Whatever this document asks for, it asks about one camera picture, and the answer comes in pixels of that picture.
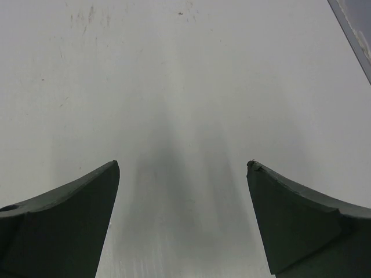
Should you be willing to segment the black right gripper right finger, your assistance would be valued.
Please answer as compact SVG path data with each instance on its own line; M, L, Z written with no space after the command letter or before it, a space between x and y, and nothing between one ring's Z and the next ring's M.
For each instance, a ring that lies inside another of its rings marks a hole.
M247 181L275 277L370 277L370 209L347 203L251 160Z

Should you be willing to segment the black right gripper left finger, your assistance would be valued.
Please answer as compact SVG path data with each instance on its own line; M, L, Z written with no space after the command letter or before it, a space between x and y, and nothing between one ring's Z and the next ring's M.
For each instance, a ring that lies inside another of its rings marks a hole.
M95 277L118 186L113 160L1 208L1 277Z

